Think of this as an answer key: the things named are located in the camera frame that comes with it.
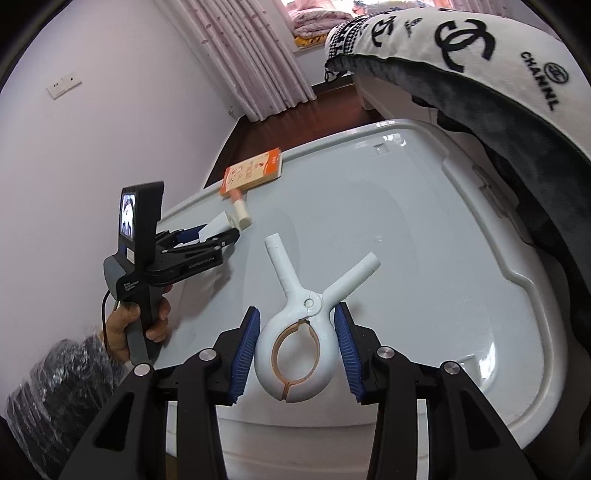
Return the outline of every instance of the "pink curtain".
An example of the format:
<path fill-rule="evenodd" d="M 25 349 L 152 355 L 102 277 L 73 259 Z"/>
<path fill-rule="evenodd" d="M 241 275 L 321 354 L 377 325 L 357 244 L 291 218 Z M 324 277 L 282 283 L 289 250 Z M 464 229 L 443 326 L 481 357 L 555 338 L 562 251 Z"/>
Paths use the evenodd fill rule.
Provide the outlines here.
<path fill-rule="evenodd" d="M 169 0 L 252 122 L 316 96 L 258 0 Z"/>

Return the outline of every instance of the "clip handle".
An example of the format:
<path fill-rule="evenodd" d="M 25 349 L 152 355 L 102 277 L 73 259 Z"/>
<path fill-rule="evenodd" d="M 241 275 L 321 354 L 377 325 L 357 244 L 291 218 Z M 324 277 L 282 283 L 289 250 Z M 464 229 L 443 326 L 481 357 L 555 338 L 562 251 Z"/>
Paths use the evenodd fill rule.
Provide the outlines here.
<path fill-rule="evenodd" d="M 290 257 L 287 256 L 283 242 L 278 233 L 274 233 L 271 236 L 265 238 L 265 247 L 267 253 L 273 263 L 277 278 L 281 288 L 285 292 L 287 299 L 291 299 L 295 294 L 303 290 L 300 280 L 298 280 L 296 271 L 293 265 L 291 265 Z"/>
<path fill-rule="evenodd" d="M 373 252 L 368 253 L 361 262 L 340 277 L 322 294 L 322 300 L 329 310 L 351 295 L 365 280 L 379 268 L 380 261 Z"/>

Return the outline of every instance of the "wall socket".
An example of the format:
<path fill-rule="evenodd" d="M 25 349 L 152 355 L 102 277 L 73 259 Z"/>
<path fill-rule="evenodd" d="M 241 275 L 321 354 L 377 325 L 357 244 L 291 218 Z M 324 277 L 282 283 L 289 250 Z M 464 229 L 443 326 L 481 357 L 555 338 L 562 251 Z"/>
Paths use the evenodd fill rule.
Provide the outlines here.
<path fill-rule="evenodd" d="M 47 91 L 49 92 L 49 95 L 51 95 L 51 98 L 55 100 L 81 83 L 82 80 L 80 80 L 76 72 L 71 72 L 70 74 L 63 76 L 57 82 L 52 83 L 47 87 Z"/>

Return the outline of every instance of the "plastic storage box lid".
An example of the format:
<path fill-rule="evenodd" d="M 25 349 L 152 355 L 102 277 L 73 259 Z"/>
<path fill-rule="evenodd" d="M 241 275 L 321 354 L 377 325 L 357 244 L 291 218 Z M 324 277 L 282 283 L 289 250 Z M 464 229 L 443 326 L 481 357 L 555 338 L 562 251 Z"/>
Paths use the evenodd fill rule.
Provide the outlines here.
<path fill-rule="evenodd" d="M 566 340 L 547 274 L 494 171 L 486 174 L 439 129 L 409 120 L 332 135 L 283 159 L 280 179 L 247 193 L 253 224 L 225 249 L 224 264 L 173 290 L 176 328 L 156 368 L 211 347 L 250 305 L 262 325 L 283 308 L 268 235 L 280 234 L 302 285 L 314 291 L 373 251 L 380 269 L 347 299 L 355 322 L 414 362 L 458 361 L 518 443 L 532 441 L 560 398 Z M 159 229 L 231 213 L 218 190 L 178 205 Z M 306 333 L 284 342 L 286 376 L 309 371 L 310 343 Z M 427 423 L 418 408 L 421 478 Z M 251 368 L 237 405 L 217 411 L 230 478 L 365 478 L 376 407 L 356 403 L 342 365 L 324 391 L 298 404 L 269 396 Z M 175 425 L 171 406 L 171 453 Z"/>

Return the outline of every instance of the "chanel logo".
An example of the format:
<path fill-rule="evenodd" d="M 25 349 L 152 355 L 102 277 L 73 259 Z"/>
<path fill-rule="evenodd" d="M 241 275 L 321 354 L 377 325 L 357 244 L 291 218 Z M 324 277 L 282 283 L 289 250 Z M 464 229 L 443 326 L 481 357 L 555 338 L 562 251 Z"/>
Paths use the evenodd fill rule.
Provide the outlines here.
<path fill-rule="evenodd" d="M 484 51 L 482 52 L 482 58 L 485 60 L 490 60 L 496 46 L 495 37 L 493 37 L 490 32 L 486 31 L 486 24 L 484 22 L 474 19 L 466 20 L 466 22 L 471 23 L 476 28 L 464 28 L 463 30 L 453 31 L 447 37 L 442 38 L 441 34 L 444 28 L 449 30 L 457 29 L 456 23 L 453 20 L 450 20 L 448 22 L 442 23 L 437 27 L 437 30 L 435 30 L 435 43 L 441 49 L 443 60 L 445 61 L 448 68 L 460 73 L 464 72 L 464 66 L 458 65 L 451 59 L 449 56 L 451 52 L 463 50 L 467 46 L 472 45 L 479 38 L 482 38 L 484 40 Z M 453 40 L 463 35 L 470 36 L 459 42 L 453 42 Z"/>
<path fill-rule="evenodd" d="M 544 65 L 544 73 L 554 83 L 563 84 L 569 81 L 569 73 L 557 63 L 547 63 Z"/>
<path fill-rule="evenodd" d="M 387 34 L 392 35 L 392 30 L 394 29 L 394 19 L 396 17 L 390 17 L 386 21 L 380 20 L 376 22 L 373 28 L 371 29 L 371 40 L 374 42 L 376 47 L 381 47 L 382 42 L 378 41 L 378 37 L 388 30 Z"/>
<path fill-rule="evenodd" d="M 422 18 L 415 18 L 412 21 L 406 20 L 406 22 L 404 22 L 404 28 L 406 28 L 408 38 L 410 38 L 410 36 L 413 34 L 413 27 L 415 25 L 419 24 L 421 22 L 421 20 L 423 20 L 423 19 Z"/>

